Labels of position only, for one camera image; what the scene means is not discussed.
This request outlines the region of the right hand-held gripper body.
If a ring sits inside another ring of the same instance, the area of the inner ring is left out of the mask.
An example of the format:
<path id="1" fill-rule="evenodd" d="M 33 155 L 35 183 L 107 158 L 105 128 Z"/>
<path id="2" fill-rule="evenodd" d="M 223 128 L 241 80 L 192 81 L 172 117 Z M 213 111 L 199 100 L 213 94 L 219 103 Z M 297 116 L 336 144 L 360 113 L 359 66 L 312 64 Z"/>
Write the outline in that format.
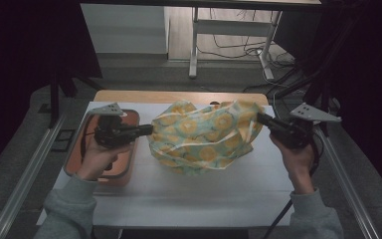
<path id="1" fill-rule="evenodd" d="M 290 149 L 304 148 L 310 143 L 315 122 L 341 122 L 341 117 L 333 116 L 307 103 L 296 107 L 289 114 L 288 120 L 271 120 L 271 133 Z"/>

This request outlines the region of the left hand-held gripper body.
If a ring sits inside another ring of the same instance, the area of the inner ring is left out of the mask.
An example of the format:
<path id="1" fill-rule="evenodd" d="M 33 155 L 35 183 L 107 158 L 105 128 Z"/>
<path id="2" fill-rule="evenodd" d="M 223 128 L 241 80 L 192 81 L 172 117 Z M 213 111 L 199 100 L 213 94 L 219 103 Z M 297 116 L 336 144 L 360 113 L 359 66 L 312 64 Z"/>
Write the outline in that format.
<path id="1" fill-rule="evenodd" d="M 113 148 L 130 144 L 137 138 L 137 112 L 113 103 L 88 111 L 98 145 Z"/>

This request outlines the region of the orange plastic basket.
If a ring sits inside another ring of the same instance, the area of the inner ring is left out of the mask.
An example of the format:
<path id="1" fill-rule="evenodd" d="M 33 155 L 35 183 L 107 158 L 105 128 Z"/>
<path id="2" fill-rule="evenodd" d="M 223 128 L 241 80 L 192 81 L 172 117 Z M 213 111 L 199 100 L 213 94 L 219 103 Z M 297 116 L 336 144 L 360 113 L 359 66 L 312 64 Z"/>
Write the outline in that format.
<path id="1" fill-rule="evenodd" d="M 137 125 L 140 122 L 140 116 L 137 113 Z M 64 171 L 67 175 L 72 176 L 81 167 L 83 157 L 86 153 L 90 140 L 94 137 L 94 125 L 91 117 L 86 113 L 76 134 L 76 139 L 70 147 L 67 156 Z M 117 161 L 109 165 L 98 179 L 101 185 L 107 186 L 124 186 L 128 183 L 132 173 L 132 163 L 134 160 L 134 151 L 120 153 Z"/>

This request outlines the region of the yellow flower print tote bag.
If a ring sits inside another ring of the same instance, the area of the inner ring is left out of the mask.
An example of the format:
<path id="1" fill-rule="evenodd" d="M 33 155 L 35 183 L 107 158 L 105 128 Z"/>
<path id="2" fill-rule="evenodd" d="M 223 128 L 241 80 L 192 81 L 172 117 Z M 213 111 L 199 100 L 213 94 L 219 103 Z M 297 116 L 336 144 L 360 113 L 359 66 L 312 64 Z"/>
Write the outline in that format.
<path id="1" fill-rule="evenodd" d="M 225 169 L 253 150 L 265 108 L 247 101 L 222 102 L 201 110 L 179 101 L 152 121 L 149 149 L 172 171 L 198 175 Z"/>

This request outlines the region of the person's right hand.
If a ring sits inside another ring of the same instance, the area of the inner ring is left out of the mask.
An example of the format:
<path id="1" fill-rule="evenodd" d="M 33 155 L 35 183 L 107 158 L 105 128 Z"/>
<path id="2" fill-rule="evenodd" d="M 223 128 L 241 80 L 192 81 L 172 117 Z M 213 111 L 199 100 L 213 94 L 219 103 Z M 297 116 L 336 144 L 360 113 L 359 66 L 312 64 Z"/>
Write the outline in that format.
<path id="1" fill-rule="evenodd" d="M 310 170 L 314 161 L 313 149 L 310 145 L 300 149 L 289 149 L 272 134 L 270 139 L 280 150 L 288 178 L 295 194 L 309 194 L 314 192 Z"/>

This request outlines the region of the person's left hand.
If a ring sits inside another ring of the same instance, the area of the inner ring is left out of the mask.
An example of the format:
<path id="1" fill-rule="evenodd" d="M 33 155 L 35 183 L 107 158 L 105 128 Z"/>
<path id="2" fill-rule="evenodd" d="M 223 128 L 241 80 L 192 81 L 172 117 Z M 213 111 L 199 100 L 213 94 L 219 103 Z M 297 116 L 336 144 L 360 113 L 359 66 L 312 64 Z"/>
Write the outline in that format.
<path id="1" fill-rule="evenodd" d="M 114 148 L 99 145 L 94 138 L 88 144 L 81 167 L 76 172 L 82 180 L 95 181 L 102 176 L 105 169 L 117 161 L 117 156 L 131 150 L 131 144 Z"/>

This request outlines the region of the wooden table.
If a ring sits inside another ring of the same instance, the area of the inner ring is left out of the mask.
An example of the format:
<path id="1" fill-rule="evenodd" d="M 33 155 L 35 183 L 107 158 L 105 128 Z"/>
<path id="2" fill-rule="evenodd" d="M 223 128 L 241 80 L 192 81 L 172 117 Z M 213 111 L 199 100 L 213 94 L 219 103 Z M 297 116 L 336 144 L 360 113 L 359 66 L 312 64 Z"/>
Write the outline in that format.
<path id="1" fill-rule="evenodd" d="M 269 104 L 267 97 L 263 94 L 113 90 L 98 91 L 95 94 L 95 102 L 171 104 L 181 100 L 201 105 L 209 105 L 212 102 L 231 102 L 233 100 L 255 102 L 260 106 Z"/>

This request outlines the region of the dark floor plate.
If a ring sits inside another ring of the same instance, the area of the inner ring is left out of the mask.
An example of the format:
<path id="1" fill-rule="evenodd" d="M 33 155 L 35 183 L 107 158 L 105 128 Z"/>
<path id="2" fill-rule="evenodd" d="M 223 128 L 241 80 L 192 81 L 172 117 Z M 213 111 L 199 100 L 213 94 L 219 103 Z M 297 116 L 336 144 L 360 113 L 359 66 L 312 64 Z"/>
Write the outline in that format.
<path id="1" fill-rule="evenodd" d="M 75 136 L 74 129 L 61 129 L 55 138 L 51 151 L 54 152 L 67 152 Z"/>

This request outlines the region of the black metal stand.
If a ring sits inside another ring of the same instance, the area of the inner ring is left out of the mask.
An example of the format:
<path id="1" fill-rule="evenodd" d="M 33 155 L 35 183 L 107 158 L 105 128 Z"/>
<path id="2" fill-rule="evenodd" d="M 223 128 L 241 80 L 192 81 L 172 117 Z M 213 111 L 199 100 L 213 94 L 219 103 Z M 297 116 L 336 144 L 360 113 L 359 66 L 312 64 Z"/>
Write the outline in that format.
<path id="1" fill-rule="evenodd" d="M 314 105 L 320 101 L 320 109 L 328 111 L 330 99 L 330 84 L 334 65 L 345 41 L 356 26 L 359 17 L 355 14 L 343 14 L 333 23 L 334 30 L 322 45 L 304 61 L 299 67 L 303 72 L 303 79 L 297 80 L 286 89 L 276 92 L 274 98 L 282 99 L 303 87 L 308 86 L 302 100 Z"/>
<path id="2" fill-rule="evenodd" d="M 74 79 L 78 79 L 96 91 L 103 90 L 103 87 L 94 82 L 91 78 L 86 77 L 79 71 L 67 67 L 58 67 L 50 79 L 51 93 L 51 121 L 49 128 L 53 128 L 60 118 L 60 95 L 59 90 L 62 90 L 68 98 L 74 98 L 78 89 L 75 86 Z"/>

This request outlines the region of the white table sheet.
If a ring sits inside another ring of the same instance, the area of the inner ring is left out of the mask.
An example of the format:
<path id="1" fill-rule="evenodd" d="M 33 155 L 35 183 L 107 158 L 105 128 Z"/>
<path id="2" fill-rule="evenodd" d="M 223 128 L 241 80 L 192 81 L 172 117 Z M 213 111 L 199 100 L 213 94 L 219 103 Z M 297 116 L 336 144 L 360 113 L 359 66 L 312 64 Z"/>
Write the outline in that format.
<path id="1" fill-rule="evenodd" d="M 62 172 L 55 187 L 64 196 L 94 198 L 96 225 L 173 228 L 269 225 L 291 191 L 281 154 L 265 128 L 253 140 L 253 150 L 224 169 L 197 176 L 175 173 L 156 161 L 143 139 L 126 185 L 72 185 Z"/>

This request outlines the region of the aluminium rail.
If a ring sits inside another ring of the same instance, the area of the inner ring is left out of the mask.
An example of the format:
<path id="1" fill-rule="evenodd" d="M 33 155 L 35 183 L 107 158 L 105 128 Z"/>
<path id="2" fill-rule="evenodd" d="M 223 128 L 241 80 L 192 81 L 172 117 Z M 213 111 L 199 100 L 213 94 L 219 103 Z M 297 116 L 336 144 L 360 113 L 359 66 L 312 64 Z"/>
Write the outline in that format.
<path id="1" fill-rule="evenodd" d="M 361 198 L 359 197 L 352 181 L 346 172 L 337 151 L 331 142 L 331 139 L 326 136 L 322 130 L 316 126 L 314 132 L 319 136 L 323 142 L 323 148 L 325 155 L 329 161 L 329 164 L 337 178 L 337 181 L 342 189 L 345 198 L 351 207 L 355 219 L 360 227 L 360 230 L 365 239 L 380 239 L 379 233 L 364 206 Z"/>
<path id="2" fill-rule="evenodd" d="M 21 178 L 17 182 L 9 199 L 0 213 L 0 239 L 5 239 L 35 181 L 58 132 L 67 118 L 66 113 L 61 113 L 51 128 L 48 128 L 38 147 L 34 151 Z"/>

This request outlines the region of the white metal desk frame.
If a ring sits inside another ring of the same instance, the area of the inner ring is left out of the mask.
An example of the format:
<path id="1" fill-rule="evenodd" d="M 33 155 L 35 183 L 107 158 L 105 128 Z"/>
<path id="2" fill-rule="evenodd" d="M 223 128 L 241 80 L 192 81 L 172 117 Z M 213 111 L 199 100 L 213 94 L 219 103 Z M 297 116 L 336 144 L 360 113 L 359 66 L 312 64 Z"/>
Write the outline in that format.
<path id="1" fill-rule="evenodd" d="M 269 22 L 245 22 L 228 20 L 206 20 L 199 18 L 199 8 L 193 8 L 192 14 L 192 46 L 189 65 L 189 78 L 197 77 L 197 40 L 198 35 L 224 35 L 224 36 L 249 36 L 265 37 L 266 43 L 261 50 L 256 53 L 263 68 L 263 73 L 267 80 L 274 78 L 270 64 L 268 63 L 268 53 L 274 39 L 274 35 L 281 18 L 282 11 L 274 11 L 272 20 Z"/>

